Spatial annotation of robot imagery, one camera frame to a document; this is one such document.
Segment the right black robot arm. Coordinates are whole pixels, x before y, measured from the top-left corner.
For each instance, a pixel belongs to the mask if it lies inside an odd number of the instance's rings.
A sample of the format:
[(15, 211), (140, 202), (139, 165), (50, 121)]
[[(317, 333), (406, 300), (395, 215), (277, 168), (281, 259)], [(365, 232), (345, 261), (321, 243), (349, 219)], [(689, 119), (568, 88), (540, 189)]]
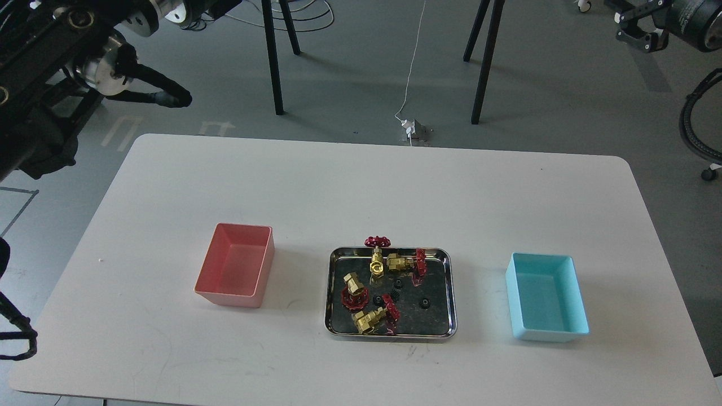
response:
[(615, 12), (616, 39), (645, 53), (668, 46), (668, 36), (702, 53), (721, 46), (721, 1), (605, 1)]

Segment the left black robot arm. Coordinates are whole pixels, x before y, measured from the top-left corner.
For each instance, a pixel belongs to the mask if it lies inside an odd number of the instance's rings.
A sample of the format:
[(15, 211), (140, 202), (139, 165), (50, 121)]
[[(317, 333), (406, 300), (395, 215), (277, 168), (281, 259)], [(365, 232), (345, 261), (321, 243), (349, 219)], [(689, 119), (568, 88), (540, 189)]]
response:
[(117, 30), (145, 38), (169, 20), (184, 30), (238, 1), (3, 1), (2, 178), (75, 164), (78, 136), (104, 99), (185, 108), (191, 93), (140, 64)]

